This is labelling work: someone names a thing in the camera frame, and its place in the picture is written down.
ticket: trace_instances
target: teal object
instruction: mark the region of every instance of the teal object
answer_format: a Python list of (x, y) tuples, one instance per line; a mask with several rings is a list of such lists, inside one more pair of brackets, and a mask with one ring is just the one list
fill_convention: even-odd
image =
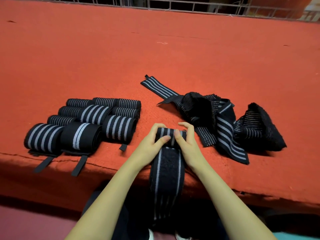
[(300, 235), (289, 234), (285, 232), (275, 232), (273, 234), (278, 240), (320, 240), (320, 238), (300, 236)]

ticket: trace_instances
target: white shoe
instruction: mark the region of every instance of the white shoe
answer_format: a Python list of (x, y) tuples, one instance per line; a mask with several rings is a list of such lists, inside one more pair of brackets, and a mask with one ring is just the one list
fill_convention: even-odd
[(174, 236), (176, 237), (177, 240), (192, 240), (192, 237), (190, 237), (190, 238), (180, 237), (177, 232), (175, 232)]
[(153, 235), (153, 231), (151, 231), (150, 229), (149, 229), (149, 240), (155, 240), (155, 237)]

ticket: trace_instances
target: metal grid fence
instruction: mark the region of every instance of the metal grid fence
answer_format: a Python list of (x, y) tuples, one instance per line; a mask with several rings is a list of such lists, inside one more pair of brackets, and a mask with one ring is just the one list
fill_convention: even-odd
[(253, 6), (240, 0), (233, 4), (183, 0), (38, 0), (55, 3), (126, 7), (169, 12), (190, 12), (236, 17), (278, 19), (320, 23), (320, 11), (306, 11), (283, 7)]

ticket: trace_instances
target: red cloth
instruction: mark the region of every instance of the red cloth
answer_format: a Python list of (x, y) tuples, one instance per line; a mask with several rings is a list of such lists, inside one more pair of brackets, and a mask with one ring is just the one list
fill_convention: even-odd
[[(0, 0), (0, 20), (0, 194), (82, 210), (155, 122), (182, 121), (140, 85), (148, 74), (180, 94), (229, 98), (237, 118), (251, 102), (262, 106), (288, 148), (250, 154), (250, 165), (213, 147), (200, 146), (203, 155), (246, 202), (320, 214), (317, 24), (26, 0)], [(93, 97), (141, 100), (127, 151), (103, 142), (77, 178), (71, 171), (80, 157), (64, 155), (33, 174), (45, 157), (27, 153), (27, 131), (68, 98)], [(147, 185), (149, 171), (135, 183)], [(207, 197), (190, 173), (183, 194)]]

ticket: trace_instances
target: hand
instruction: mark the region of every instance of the hand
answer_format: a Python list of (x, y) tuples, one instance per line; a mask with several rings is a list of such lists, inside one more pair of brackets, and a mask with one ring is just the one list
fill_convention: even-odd
[(140, 142), (128, 159), (132, 160), (134, 165), (138, 167), (138, 170), (141, 170), (144, 166), (148, 165), (158, 154), (161, 147), (171, 139), (170, 136), (163, 136), (155, 143), (158, 128), (166, 128), (166, 126), (164, 124), (155, 123), (149, 134)]
[(195, 172), (199, 167), (203, 167), (207, 164), (206, 159), (202, 155), (200, 148), (195, 140), (195, 129), (193, 125), (187, 122), (179, 122), (178, 125), (187, 128), (186, 141), (181, 136), (180, 131), (176, 129), (174, 131), (174, 138), (179, 144), (183, 157), (188, 166)]

